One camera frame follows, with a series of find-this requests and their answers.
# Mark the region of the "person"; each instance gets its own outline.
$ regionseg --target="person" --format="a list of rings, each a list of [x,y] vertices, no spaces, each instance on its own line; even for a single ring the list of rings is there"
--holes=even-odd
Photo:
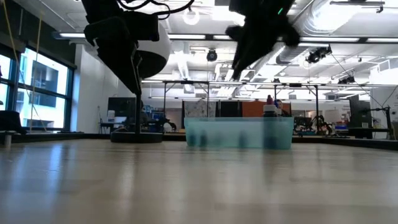
[[[281,116],[290,117],[291,115],[286,110],[284,110],[284,104],[282,100],[277,100],[277,102],[278,102],[278,108],[282,110]]]

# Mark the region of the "wooden floor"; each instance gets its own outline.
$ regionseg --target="wooden floor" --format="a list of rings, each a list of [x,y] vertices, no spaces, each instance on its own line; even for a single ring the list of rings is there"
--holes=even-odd
[[[0,151],[0,223],[398,223],[398,153],[79,140]]]

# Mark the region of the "teal plastic container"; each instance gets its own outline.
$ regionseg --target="teal plastic container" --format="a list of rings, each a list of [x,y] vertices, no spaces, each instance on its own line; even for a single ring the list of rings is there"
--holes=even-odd
[[[191,147],[290,149],[293,118],[185,118]]]

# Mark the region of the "camera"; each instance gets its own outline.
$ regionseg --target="camera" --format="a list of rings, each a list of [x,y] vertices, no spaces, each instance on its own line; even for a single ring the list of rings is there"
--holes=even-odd
[[[215,49],[210,49],[207,53],[207,61],[208,62],[215,62],[217,60],[217,53]]]

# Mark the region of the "blue object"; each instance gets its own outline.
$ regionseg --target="blue object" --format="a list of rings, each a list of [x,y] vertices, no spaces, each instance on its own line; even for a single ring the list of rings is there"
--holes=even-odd
[[[191,147],[290,149],[293,118],[185,118]]]

